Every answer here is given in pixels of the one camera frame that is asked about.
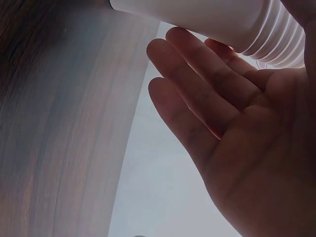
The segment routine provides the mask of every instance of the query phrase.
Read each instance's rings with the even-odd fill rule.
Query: palm
[[[316,221],[316,122],[305,70],[257,71],[179,28],[167,40],[148,47],[168,79],[153,80],[150,94],[221,212],[244,236],[315,236],[302,231]]]

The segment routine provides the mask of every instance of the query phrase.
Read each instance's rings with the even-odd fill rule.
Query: white wall
[[[162,23],[158,38],[170,25]],[[214,206],[185,149],[155,111],[145,75],[123,163],[109,237],[239,237]]]

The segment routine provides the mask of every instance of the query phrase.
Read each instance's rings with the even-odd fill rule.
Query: wooden surface
[[[0,0],[0,236],[106,237],[158,22]]]

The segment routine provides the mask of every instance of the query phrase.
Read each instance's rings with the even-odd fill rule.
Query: plastic container
[[[115,10],[199,33],[276,68],[304,66],[305,33],[280,0],[110,0]]]

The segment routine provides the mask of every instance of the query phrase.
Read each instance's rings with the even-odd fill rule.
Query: finger
[[[252,71],[257,71],[256,68],[252,67],[246,61],[241,59],[231,48],[220,42],[212,39],[207,39],[205,45],[213,50],[214,53],[219,56],[227,66],[229,66],[234,72],[243,76]]]
[[[316,105],[316,1],[282,0],[282,2],[306,33],[305,66],[309,76],[309,98]]]
[[[248,71],[244,74],[244,77],[254,83],[262,92],[265,92],[267,83],[274,73],[276,73],[276,70],[274,69],[262,69]]]
[[[175,84],[189,108],[221,137],[238,110],[212,90],[167,41],[152,41],[147,54],[162,76]]]
[[[281,0],[301,26],[306,27],[316,16],[315,0]]]
[[[275,70],[257,70],[241,59],[231,48],[212,39],[207,39],[205,45],[212,49],[233,71],[256,85],[262,92],[266,90],[269,78]]]
[[[166,35],[185,60],[209,82],[220,96],[243,111],[262,97],[262,92],[246,78],[231,70],[211,49],[181,28],[173,28]]]
[[[166,79],[150,82],[149,93],[161,118],[186,148],[202,174],[219,140],[189,110]]]

